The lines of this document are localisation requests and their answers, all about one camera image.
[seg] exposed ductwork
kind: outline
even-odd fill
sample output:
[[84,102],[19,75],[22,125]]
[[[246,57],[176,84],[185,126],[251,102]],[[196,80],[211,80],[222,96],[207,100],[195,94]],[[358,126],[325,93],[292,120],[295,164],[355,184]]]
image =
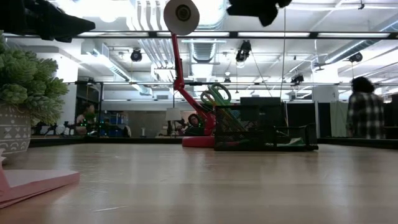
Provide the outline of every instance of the exposed ductwork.
[[[217,0],[210,6],[208,4],[206,5],[206,1],[203,0],[193,0],[193,2],[197,5],[200,12],[208,11],[206,15],[209,15],[203,19],[201,17],[197,30],[218,30],[221,28],[226,15],[226,0]],[[192,60],[198,63],[209,63],[214,59],[216,54],[216,43],[190,43],[190,53]],[[211,75],[213,69],[212,65],[209,65],[206,69],[197,69],[195,68],[197,66],[201,65],[191,65],[191,71],[194,75],[199,75],[201,77]],[[195,74],[195,71],[209,72],[209,74]]]
[[[130,30],[167,29],[162,16],[164,0],[130,0],[130,4],[132,16],[126,18],[126,24]],[[156,68],[172,68],[174,66],[171,41],[159,39],[140,39],[138,41]]]
[[[96,60],[105,65],[113,74],[117,75],[125,82],[137,82],[137,80],[134,80],[128,75],[129,73],[125,71],[120,64],[109,57],[109,49],[104,43],[102,43],[101,46],[96,46],[94,40],[87,39],[81,44],[81,54],[89,54],[96,58]],[[142,96],[152,95],[153,91],[148,87],[137,84],[133,84],[132,86],[138,90]]]
[[[390,19],[382,22],[378,26],[376,26],[373,30],[373,32],[397,32],[398,31],[398,14],[392,16]],[[378,43],[380,40],[354,40],[351,41],[350,43],[346,44],[345,46],[339,48],[338,50],[328,54],[324,58],[320,58],[320,62],[325,62],[326,64],[332,64],[339,62],[341,60],[344,60],[376,43]],[[306,70],[309,68],[308,63],[311,63],[313,65],[314,61],[316,59],[313,59],[312,62],[302,62],[299,64],[297,67],[292,69],[290,72],[293,70]]]
[[190,51],[193,59],[198,63],[209,63],[216,53],[216,44],[191,43]]

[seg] cable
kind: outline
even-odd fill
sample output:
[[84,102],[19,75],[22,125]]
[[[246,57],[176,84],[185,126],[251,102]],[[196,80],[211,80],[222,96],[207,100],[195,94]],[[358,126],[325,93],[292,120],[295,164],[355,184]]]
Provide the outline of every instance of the cable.
[[353,72],[353,79],[354,79],[354,63],[353,62],[351,62],[351,71]]
[[261,72],[260,72],[260,68],[259,68],[259,66],[258,66],[258,64],[257,64],[257,61],[256,61],[256,58],[255,58],[255,56],[254,56],[253,51],[251,51],[251,54],[253,55],[253,60],[254,60],[254,63],[256,64],[256,68],[257,68],[257,71],[259,72],[259,75],[260,75],[260,77],[261,77],[261,79],[262,79],[262,82],[266,85],[266,88],[267,88],[267,90],[268,90],[269,96],[272,97],[271,91],[268,89],[268,86],[267,86],[267,84],[265,83],[265,79],[264,79],[264,77],[262,76],[262,74],[261,74]]
[[282,60],[282,81],[280,83],[280,94],[279,98],[282,98],[282,87],[284,84],[284,73],[285,73],[285,51],[286,51],[286,8],[284,9],[284,57]]

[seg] spotlight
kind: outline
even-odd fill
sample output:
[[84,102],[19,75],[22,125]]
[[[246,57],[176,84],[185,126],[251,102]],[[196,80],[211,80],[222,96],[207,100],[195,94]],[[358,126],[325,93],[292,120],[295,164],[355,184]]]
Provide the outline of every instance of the spotlight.
[[294,76],[294,77],[292,78],[292,81],[291,81],[291,83],[293,83],[292,86],[298,86],[298,85],[299,85],[300,83],[302,83],[302,82],[304,82],[304,77],[303,77],[303,75]]
[[134,49],[131,53],[130,59],[133,62],[140,62],[142,60],[141,49]]
[[236,62],[244,62],[250,56],[251,44],[249,40],[244,40],[236,54]]
[[362,61],[363,56],[361,54],[361,52],[358,52],[356,54],[354,54],[353,56],[349,57],[348,60],[353,63],[353,62],[360,62]]

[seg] desk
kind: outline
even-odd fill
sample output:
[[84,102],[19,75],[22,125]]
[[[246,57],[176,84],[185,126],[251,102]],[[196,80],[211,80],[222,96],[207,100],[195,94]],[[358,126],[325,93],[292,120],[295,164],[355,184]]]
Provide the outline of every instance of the desk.
[[71,169],[81,182],[0,210],[0,223],[396,223],[397,161],[396,151],[327,145],[318,152],[38,147],[7,169]]

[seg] white patterned pot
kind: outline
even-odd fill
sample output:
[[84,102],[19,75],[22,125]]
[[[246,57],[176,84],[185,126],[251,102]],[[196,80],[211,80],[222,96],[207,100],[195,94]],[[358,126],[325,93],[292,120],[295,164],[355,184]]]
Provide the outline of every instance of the white patterned pot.
[[0,150],[4,150],[5,161],[26,152],[30,134],[29,112],[0,102]]

